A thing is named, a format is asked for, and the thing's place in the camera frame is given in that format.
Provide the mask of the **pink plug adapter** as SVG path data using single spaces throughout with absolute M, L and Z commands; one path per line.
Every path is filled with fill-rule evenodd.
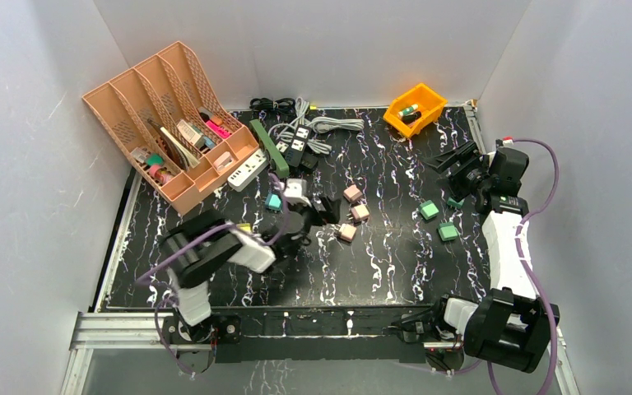
M 354 225 L 343 223 L 337 227 L 336 236 L 339 240 L 351 243 L 356 237 L 357 228 Z
M 359 204 L 350 209 L 350 216 L 355 223 L 360 223 L 369 219 L 370 212 L 365 204 Z
M 352 184 L 343 191 L 343 196 L 349 203 L 357 203 L 363 197 L 363 192 Z

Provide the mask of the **teal plug adapter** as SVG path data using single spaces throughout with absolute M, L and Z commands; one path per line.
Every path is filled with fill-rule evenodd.
M 269 193 L 265 199 L 264 206 L 269 211 L 279 212 L 282 211 L 283 203 L 278 194 Z

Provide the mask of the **mint green plug adapter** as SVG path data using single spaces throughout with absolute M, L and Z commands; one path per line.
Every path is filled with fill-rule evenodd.
M 434 202 L 427 200 L 418 207 L 418 212 L 424 220 L 429 221 L 439 214 L 439 209 Z

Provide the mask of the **dark green power strip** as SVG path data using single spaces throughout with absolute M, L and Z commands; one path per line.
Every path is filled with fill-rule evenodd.
M 271 170 L 279 179 L 288 178 L 290 176 L 290 167 L 261 121 L 259 119 L 252 119 L 249 122 L 249 129 L 258 138 L 261 148 L 267 154 Z

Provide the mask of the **white power strip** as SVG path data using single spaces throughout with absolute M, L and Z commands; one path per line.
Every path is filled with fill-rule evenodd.
M 267 155 L 262 149 L 258 148 L 228 177 L 227 183 L 235 191 L 241 192 L 267 168 L 267 165 Z

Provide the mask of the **black power strip with USB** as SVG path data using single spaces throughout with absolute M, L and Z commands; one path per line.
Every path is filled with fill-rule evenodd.
M 313 171 L 318 167 L 318 163 L 319 158 L 316 155 L 310 152 L 305 152 L 301 158 L 300 168 L 304 171 Z

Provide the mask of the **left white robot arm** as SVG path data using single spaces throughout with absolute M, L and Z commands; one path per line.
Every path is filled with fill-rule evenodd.
M 340 198 L 324 195 L 306 204 L 290 203 L 282 226 L 261 234 L 241 230 L 215 209 L 173 228 L 161 240 L 160 250 L 170 260 L 165 270 L 177 300 L 174 309 L 182 322 L 181 332 L 192 342 L 211 336 L 209 282 L 222 267 L 232 263 L 264 273 L 277 263 L 295 259 L 310 245 L 312 227 L 340 221 L 341 205 Z

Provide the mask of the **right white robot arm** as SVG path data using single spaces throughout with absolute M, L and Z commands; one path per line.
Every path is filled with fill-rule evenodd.
M 518 251 L 518 229 L 529 207 L 518 193 L 529 165 L 526 153 L 498 141 L 481 153 L 475 142 L 439 155 L 434 170 L 450 170 L 448 185 L 455 201 L 472 195 L 484 217 L 490 290 L 478 302 L 446 295 L 431 317 L 431 332 L 442 341 L 459 336 L 466 355 L 493 364 L 533 372 L 549 346 L 551 325 L 537 286 L 527 273 L 528 253 Z

